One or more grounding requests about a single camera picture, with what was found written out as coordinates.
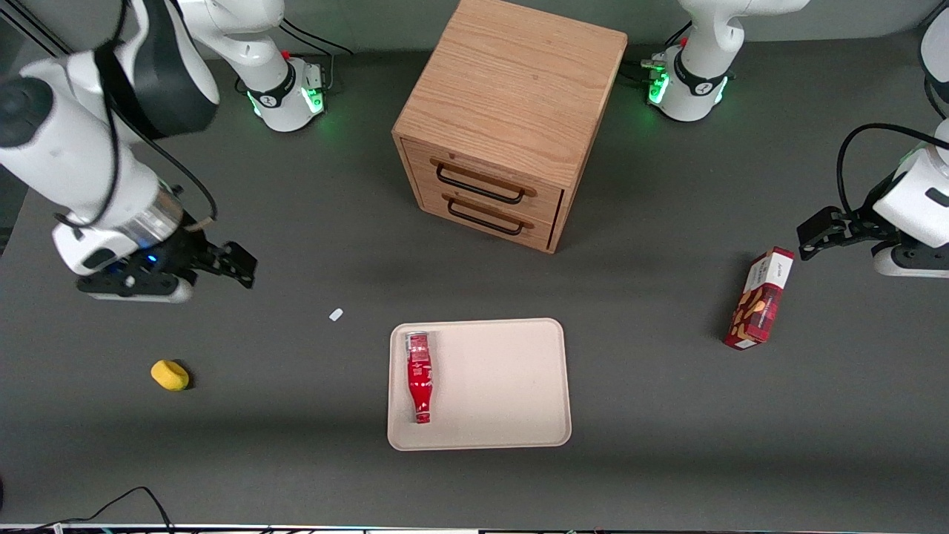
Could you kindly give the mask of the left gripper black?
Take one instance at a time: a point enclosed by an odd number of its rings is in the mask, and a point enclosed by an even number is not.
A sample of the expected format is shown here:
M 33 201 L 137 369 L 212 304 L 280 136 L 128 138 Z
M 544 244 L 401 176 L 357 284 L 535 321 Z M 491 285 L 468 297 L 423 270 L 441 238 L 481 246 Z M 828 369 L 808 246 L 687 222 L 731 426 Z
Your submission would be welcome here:
M 801 260 L 811 260 L 827 248 L 879 241 L 899 245 L 902 235 L 899 229 L 876 212 L 874 205 L 881 195 L 865 197 L 865 215 L 850 212 L 850 236 L 845 240 L 845 217 L 840 208 L 823 208 L 797 226 L 798 251 Z

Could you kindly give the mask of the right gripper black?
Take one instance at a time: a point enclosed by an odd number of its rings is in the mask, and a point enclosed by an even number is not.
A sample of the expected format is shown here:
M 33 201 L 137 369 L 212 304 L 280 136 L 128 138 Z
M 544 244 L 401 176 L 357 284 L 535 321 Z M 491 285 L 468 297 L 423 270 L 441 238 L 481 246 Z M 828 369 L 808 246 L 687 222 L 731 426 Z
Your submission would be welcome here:
M 196 234 L 173 234 L 169 240 L 143 250 L 146 277 L 174 276 L 196 285 L 200 274 L 219 274 L 236 280 L 244 288 L 254 287 L 257 279 L 257 258 L 240 244 L 227 241 L 216 247 L 216 256 L 196 256 L 199 240 Z

